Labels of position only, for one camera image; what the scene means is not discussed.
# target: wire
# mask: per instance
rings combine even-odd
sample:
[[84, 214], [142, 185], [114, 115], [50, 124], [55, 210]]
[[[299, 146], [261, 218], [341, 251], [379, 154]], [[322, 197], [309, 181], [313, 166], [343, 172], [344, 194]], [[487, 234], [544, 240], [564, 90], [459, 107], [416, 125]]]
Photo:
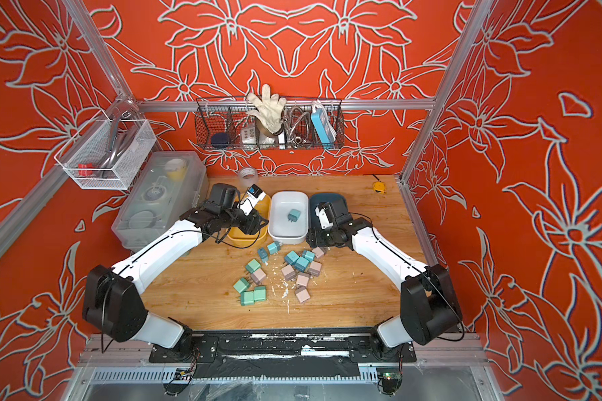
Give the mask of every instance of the wire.
[[[213, 235], [208, 234], [206, 232], [201, 232], [201, 234], [203, 234], [204, 236], [208, 236], [208, 237], [212, 237], [212, 238], [218, 239], [218, 236], [213, 236]], [[236, 249], [246, 249], [246, 248], [249, 248], [250, 246], [256, 244], [257, 240], [259, 239], [260, 236], [261, 236], [261, 229], [259, 229], [259, 233], [257, 234], [257, 236], [254, 239], [254, 241], [252, 241], [252, 244], [249, 244], [248, 246], [236, 246], [236, 245], [232, 245], [230, 243], [226, 243], [225, 241], [220, 241], [219, 244], [225, 244], [227, 246], [232, 246], [233, 248], [236, 248]]]
[[[368, 221], [370, 222], [370, 225], [372, 226], [372, 219], [368, 216], [366, 216], [365, 214], [361, 214], [361, 213], [353, 213], [350, 212], [350, 214], [356, 214], [357, 216], [361, 216], [363, 218], [368, 219]], [[430, 278], [428, 278], [428, 276], [426, 276], [424, 274], [423, 271], [417, 269], [416, 267], [414, 267], [412, 264], [410, 264], [409, 261], [405, 260], [400, 254], [398, 254], [397, 252], [393, 251], [393, 249], [391, 249], [389, 246], [387, 246], [386, 244], [384, 244], [382, 242], [382, 240], [379, 239], [379, 237], [377, 237], [377, 234], [375, 233], [375, 230], [372, 230], [372, 235], [375, 236], [375, 238], [377, 239], [377, 241], [384, 245], [384, 247], [391, 251], [392, 253], [395, 254], [396, 257], [400, 258], [402, 261], [404, 261], [404, 263], [406, 263], [410, 268], [413, 268], [414, 270], [416, 270], [422, 277], [424, 277], [426, 280], [428, 280], [428, 282], [430, 283], [430, 285], [433, 287], [433, 289], [435, 291], [437, 291], [437, 293], [439, 294], [439, 296], [441, 296], [441, 299], [446, 302], [446, 305], [448, 305], [448, 307], [450, 308], [450, 310], [455, 314], [455, 317], [457, 317], [457, 322], [462, 326], [462, 336], [456, 339], [449, 339], [449, 338], [444, 338], [444, 337], [437, 337], [440, 340], [444, 340], [444, 341], [451, 341], [451, 342], [457, 342], [457, 341], [462, 341], [464, 339], [464, 336], [466, 335], [466, 329], [464, 328], [464, 324], [462, 323], [462, 319], [460, 319], [460, 316], [457, 314], [457, 311], [452, 307], [452, 305], [448, 302], [448, 300], [446, 299], [446, 297], [437, 289], [437, 287], [434, 286], [433, 282], [430, 280]]]
[[[192, 382], [192, 379], [194, 378], [194, 373], [196, 372], [196, 368], [198, 367], [198, 359], [201, 357], [200, 350], [196, 347], [193, 347], [192, 348], [192, 356], [193, 356], [193, 358], [192, 358], [192, 362], [189, 364], [189, 369], [185, 370], [184, 372], [175, 372], [174, 377], [167, 383], [167, 385], [165, 387], [166, 395], [176, 397], [177, 395], [182, 393], [187, 388], [187, 386], [190, 385], [190, 383]], [[189, 380], [187, 381], [187, 384], [185, 384], [184, 387], [181, 388], [179, 391], [177, 391], [176, 393], [172, 393], [171, 391], [169, 391], [167, 389], [167, 386], [172, 384], [175, 380], [180, 379], [181, 377], [187, 376], [187, 375], [189, 375]]]
[[406, 346], [406, 343], [403, 343], [401, 345], [401, 349], [399, 350], [399, 373], [401, 373], [401, 375], [404, 375], [404, 371], [403, 371], [403, 367], [404, 367], [404, 347]]
[[104, 354], [105, 351], [109, 348], [109, 346], [112, 344], [113, 339], [111, 339], [111, 341], [109, 342], [109, 344], [107, 344], [107, 347], [104, 347], [104, 306], [107, 304], [107, 296], [109, 294], [112, 293], [112, 285], [109, 286], [109, 288], [107, 289], [107, 292], [104, 294], [104, 298], [103, 298], [103, 318], [101, 319], [101, 354]]

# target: work glove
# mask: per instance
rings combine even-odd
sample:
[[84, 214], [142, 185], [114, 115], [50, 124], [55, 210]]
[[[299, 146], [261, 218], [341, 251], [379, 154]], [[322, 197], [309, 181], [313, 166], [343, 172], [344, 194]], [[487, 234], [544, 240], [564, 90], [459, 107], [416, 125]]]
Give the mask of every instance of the work glove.
[[281, 112], [286, 105], [286, 99], [279, 99], [279, 94], [270, 96], [270, 86], [263, 85], [261, 88], [261, 99], [254, 93], [248, 93], [247, 100], [257, 110], [249, 110], [247, 114], [257, 117], [261, 124], [270, 132], [277, 133], [281, 129]]

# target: red wall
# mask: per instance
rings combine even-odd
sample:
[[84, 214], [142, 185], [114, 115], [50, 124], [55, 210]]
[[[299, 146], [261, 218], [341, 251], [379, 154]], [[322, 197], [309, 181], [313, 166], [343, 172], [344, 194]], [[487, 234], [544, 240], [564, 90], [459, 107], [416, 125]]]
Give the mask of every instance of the red wall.
[[[0, 1], [0, 221], [114, 92], [51, 0]], [[128, 255], [110, 226], [124, 195], [71, 180], [0, 260], [0, 400], [58, 399], [93, 328], [85, 275]]]
[[602, 400], [602, 1], [497, 1], [410, 185], [508, 399]]
[[[341, 99], [434, 96], [472, 2], [87, 0], [134, 95], [145, 100], [259, 91]], [[192, 150], [195, 116], [148, 114], [164, 146]], [[210, 174], [400, 172], [424, 110], [345, 115], [338, 151], [201, 151]]]

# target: wooden tabletop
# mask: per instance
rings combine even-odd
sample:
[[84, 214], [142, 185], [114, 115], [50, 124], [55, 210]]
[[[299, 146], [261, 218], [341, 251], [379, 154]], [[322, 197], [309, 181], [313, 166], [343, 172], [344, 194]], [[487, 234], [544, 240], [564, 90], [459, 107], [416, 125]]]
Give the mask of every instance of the wooden tabletop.
[[[394, 176], [379, 179], [385, 182], [387, 194], [373, 192], [375, 179], [371, 176], [260, 177], [257, 185], [270, 196], [280, 190], [301, 190], [308, 196], [342, 194], [350, 212], [369, 216], [384, 237], [425, 262]], [[238, 186], [235, 178], [221, 177], [210, 178], [210, 187], [217, 182]], [[271, 242], [268, 237], [265, 245]], [[152, 282], [142, 299], [150, 311], [173, 317], [194, 330], [373, 326], [399, 314], [399, 290], [368, 259], [348, 248], [330, 248], [320, 260], [321, 275], [307, 287], [311, 299], [299, 303], [293, 282], [284, 281], [281, 268], [284, 255], [304, 249], [310, 249], [305, 242], [283, 245], [278, 254], [270, 256], [263, 266], [268, 275], [264, 302], [243, 307], [232, 287], [246, 276], [247, 262], [260, 261], [257, 248], [239, 250], [211, 240], [174, 262]]]

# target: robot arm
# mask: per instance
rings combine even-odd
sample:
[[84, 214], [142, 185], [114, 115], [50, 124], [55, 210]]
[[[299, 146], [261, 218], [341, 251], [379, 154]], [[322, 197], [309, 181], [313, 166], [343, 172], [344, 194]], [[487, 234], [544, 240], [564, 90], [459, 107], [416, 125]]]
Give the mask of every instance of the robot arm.
[[372, 222], [353, 219], [343, 201], [319, 204], [314, 212], [321, 225], [313, 233], [319, 246], [347, 246], [374, 263], [400, 290], [400, 316], [377, 325], [374, 333], [386, 348], [410, 341], [425, 345], [461, 320], [448, 270], [411, 258], [380, 235]]
[[201, 228], [189, 220], [178, 220], [162, 236], [141, 251], [112, 266], [114, 274], [126, 277], [139, 294], [183, 253], [203, 242]]
[[142, 340], [170, 349], [178, 358], [191, 355], [191, 330], [174, 320], [153, 314], [140, 294], [186, 251], [214, 237], [221, 229], [238, 227], [246, 234], [259, 232], [268, 223], [254, 206], [265, 193], [253, 185], [239, 203], [238, 190], [214, 184], [201, 207], [184, 213], [168, 231], [142, 250], [113, 265], [97, 266], [87, 276], [83, 318], [114, 340]]
[[383, 271], [399, 290], [406, 277], [417, 277], [427, 268], [427, 264], [402, 252], [374, 227], [357, 231], [353, 236], [353, 249]]

